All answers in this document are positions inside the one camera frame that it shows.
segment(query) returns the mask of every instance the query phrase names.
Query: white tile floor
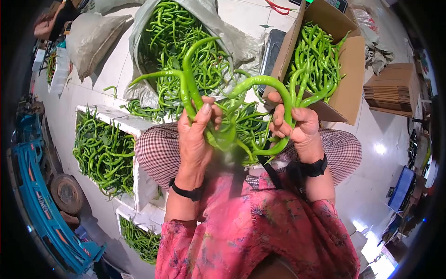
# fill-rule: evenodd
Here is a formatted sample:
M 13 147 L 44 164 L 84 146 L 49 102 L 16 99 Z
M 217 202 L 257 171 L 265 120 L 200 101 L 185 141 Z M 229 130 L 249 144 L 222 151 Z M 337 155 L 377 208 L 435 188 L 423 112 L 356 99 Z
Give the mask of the white tile floor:
M 287 0 L 274 0 L 275 3 L 289 8 L 297 6 Z M 374 1 L 379 14 L 377 25 L 380 28 L 382 40 L 395 53 L 395 62 L 409 62 L 407 37 L 401 23 L 395 15 L 384 8 L 379 0 Z M 264 32 L 273 28 L 288 31 L 297 15 L 290 12 L 289 16 L 279 15 L 266 6 L 263 0 L 218 0 L 221 18 L 236 28 L 253 37 L 261 37 Z M 126 8 L 113 15 L 132 14 L 138 7 Z M 60 96 L 49 95 L 45 74 L 34 76 L 34 92 L 45 104 L 45 112 L 49 119 L 50 131 L 57 147 L 64 171 L 73 175 L 82 186 L 89 201 L 94 219 L 91 227 L 102 230 L 100 239 L 107 241 L 108 257 L 122 268 L 134 275 L 135 278 L 152 278 L 154 267 L 142 262 L 137 254 L 131 250 L 119 237 L 116 223 L 116 208 L 119 203 L 108 202 L 91 181 L 78 172 L 75 158 L 71 155 L 74 145 L 75 108 L 78 104 L 104 104 L 119 108 L 125 104 L 122 99 L 124 88 L 132 79 L 133 67 L 128 53 L 128 37 L 132 28 L 128 28 L 116 42 L 114 48 L 101 62 L 101 69 L 80 83 L 74 69 L 69 81 Z M 366 71 L 366 81 L 370 78 L 370 71 Z M 111 85 L 118 87 L 118 98 L 114 99 L 112 91 L 103 92 L 102 89 Z M 359 169 L 346 181 L 336 188 L 336 207 L 342 218 L 348 218 L 357 224 L 367 226 L 378 238 L 384 229 L 390 209 L 387 207 L 385 195 L 388 188 L 395 185 L 402 166 L 407 163 L 409 136 L 406 129 L 406 118 L 390 114 L 372 112 L 364 100 L 358 112 L 355 125 L 343 123 L 325 123 L 326 127 L 348 131 L 354 134 L 363 147 L 363 160 Z M 376 246 L 377 239 L 370 237 Z

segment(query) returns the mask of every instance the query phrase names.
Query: fingernail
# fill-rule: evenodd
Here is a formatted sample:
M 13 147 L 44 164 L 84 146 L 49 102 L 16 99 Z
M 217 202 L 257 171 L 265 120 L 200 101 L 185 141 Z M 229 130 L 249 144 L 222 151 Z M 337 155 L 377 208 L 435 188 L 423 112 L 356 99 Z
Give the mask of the fingernail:
M 201 107 L 201 111 L 204 114 L 208 114 L 211 111 L 211 105 L 208 103 L 205 103 L 202 107 Z

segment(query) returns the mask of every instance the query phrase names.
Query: red chili pepper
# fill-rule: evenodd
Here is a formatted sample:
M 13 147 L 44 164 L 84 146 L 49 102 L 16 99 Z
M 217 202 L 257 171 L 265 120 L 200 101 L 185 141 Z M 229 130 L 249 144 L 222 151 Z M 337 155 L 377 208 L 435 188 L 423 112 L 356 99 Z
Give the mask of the red chili pepper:
M 277 4 L 274 4 L 274 3 L 271 2 L 270 0 L 265 0 L 265 1 L 268 3 L 268 5 L 271 7 L 271 9 L 273 9 L 274 11 L 276 11 L 276 12 L 278 12 L 279 14 L 284 15 L 284 16 L 289 15 L 289 12 L 290 12 L 290 11 L 294 11 L 294 10 L 295 10 L 295 9 L 291 9 L 291 8 L 281 7 L 281 6 L 277 5 Z

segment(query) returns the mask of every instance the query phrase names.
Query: blue tricycle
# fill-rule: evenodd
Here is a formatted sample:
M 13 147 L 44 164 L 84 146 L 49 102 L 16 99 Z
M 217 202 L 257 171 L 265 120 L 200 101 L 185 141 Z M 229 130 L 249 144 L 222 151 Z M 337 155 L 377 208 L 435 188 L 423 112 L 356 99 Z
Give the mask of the blue tricycle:
M 57 152 L 46 126 L 42 129 L 42 119 L 45 121 L 38 112 L 16 116 L 13 147 L 7 151 L 16 202 L 31 237 L 59 277 L 90 273 L 107 244 L 80 241 L 64 221 L 60 212 L 78 213 L 84 193 L 74 177 L 63 174 L 60 163 L 55 163 L 58 160 L 52 159 Z

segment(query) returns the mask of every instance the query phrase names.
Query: white styrofoam box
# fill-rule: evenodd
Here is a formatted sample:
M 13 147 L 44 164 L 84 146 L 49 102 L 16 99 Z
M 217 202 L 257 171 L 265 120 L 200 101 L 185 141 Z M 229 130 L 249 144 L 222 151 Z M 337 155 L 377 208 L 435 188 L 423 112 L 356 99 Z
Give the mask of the white styrofoam box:
M 70 59 L 65 48 L 56 49 L 56 68 L 49 87 L 50 94 L 61 94 L 65 87 L 66 79 L 70 74 Z
M 167 198 L 169 197 L 169 192 L 167 190 L 161 189 L 161 193 L 162 196 L 160 196 L 157 200 L 152 199 L 150 203 L 166 211 L 166 203 L 167 203 Z
M 160 234 L 161 226 L 164 223 L 165 213 L 166 212 L 164 210 L 152 204 L 148 204 L 141 212 L 135 212 L 128 207 L 121 205 L 116 209 L 119 234 L 120 236 L 122 236 L 121 223 L 119 222 L 120 216 L 124 217 L 128 221 L 130 221 L 131 218 L 135 225 L 145 230 L 146 232 L 150 230 L 156 234 Z
M 95 111 L 94 105 L 88 105 L 88 108 L 91 113 Z M 135 139 L 139 138 L 148 128 L 154 125 L 140 117 L 129 115 L 105 105 L 97 105 L 97 108 L 97 119 L 106 123 L 112 123 L 114 120 L 115 126 L 119 123 L 119 129 L 133 135 Z M 78 105 L 76 110 L 86 113 L 87 106 Z M 154 201 L 153 198 L 158 195 L 158 184 L 142 169 L 135 156 L 133 157 L 133 192 L 133 197 L 123 194 L 120 199 L 118 197 L 115 198 L 121 204 L 136 212 L 140 212 L 150 202 Z
M 34 62 L 33 62 L 33 67 L 31 68 L 31 70 L 33 72 L 36 72 L 36 71 L 38 71 L 40 69 L 40 66 L 43 63 L 43 58 L 44 57 L 45 57 L 45 50 L 38 49 L 37 52 L 36 52 L 36 57 L 35 57 Z

